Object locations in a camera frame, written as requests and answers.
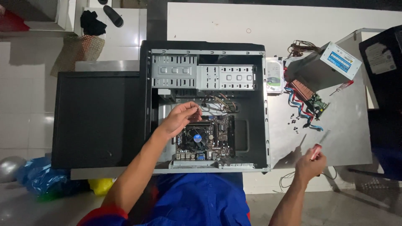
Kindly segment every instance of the red sleeve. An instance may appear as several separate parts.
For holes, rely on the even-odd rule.
[[[127,213],[115,205],[101,206],[83,217],[77,226],[99,225],[100,222],[109,225],[121,225],[127,220]]]

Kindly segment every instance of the gray exercise ball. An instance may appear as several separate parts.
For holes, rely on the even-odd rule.
[[[10,156],[0,160],[0,183],[16,181],[15,173],[26,162],[25,159],[18,156]]]

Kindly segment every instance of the blue plastic bag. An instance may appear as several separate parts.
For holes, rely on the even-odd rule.
[[[89,190],[85,180],[70,180],[70,171],[52,169],[48,157],[34,158],[18,169],[17,181],[39,197],[53,200],[59,197],[74,195]]]

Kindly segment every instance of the human hand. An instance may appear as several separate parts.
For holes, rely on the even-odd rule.
[[[166,141],[177,136],[190,122],[201,120],[200,106],[192,101],[176,105],[157,128]]]
[[[310,161],[314,152],[309,148],[296,163],[295,178],[307,186],[308,182],[315,176],[320,175],[326,166],[326,156],[320,152],[314,161]]]

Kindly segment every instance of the screwdriver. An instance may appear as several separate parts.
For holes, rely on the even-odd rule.
[[[313,150],[313,156],[311,156],[310,161],[314,161],[317,157],[317,155],[320,153],[322,146],[321,144],[323,143],[323,141],[327,138],[328,134],[331,132],[332,130],[327,130],[327,132],[325,132],[324,136],[321,138],[320,142],[318,144],[315,144],[314,147],[312,148]]]
[[[348,82],[343,83],[342,85],[340,85],[340,86],[335,90],[335,92],[331,93],[330,96],[332,96],[332,95],[333,95],[334,93],[336,93],[336,92],[339,92],[339,91],[343,90],[344,88],[350,86],[350,85],[353,84],[353,83],[354,83],[353,80],[350,80],[350,81],[348,81]]]

